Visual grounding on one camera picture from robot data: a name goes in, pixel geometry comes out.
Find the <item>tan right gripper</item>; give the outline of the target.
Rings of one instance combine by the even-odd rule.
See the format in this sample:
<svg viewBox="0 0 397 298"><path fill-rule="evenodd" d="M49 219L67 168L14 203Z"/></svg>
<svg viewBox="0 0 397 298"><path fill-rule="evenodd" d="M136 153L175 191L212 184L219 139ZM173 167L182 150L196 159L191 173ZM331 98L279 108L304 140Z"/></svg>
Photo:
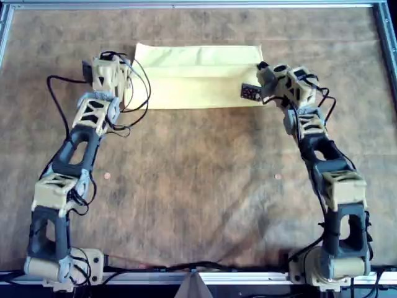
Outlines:
<svg viewBox="0 0 397 298"><path fill-rule="evenodd" d="M261 61L257 64L259 73L269 71L269 64ZM296 108L313 106L316 100L317 76L305 66L292 68L278 65L274 68L278 79L275 95L287 99Z"/></svg>

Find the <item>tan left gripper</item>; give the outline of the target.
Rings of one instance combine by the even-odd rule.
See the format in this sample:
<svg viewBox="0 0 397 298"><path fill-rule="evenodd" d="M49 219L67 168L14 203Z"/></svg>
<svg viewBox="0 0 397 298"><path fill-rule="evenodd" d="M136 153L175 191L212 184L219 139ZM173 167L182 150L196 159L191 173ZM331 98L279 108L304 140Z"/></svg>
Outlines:
<svg viewBox="0 0 397 298"><path fill-rule="evenodd" d="M111 58L95 56L92 61L93 90L108 91L115 97L131 97L133 87L130 64L129 59L120 63L120 57L117 55Z"/></svg>

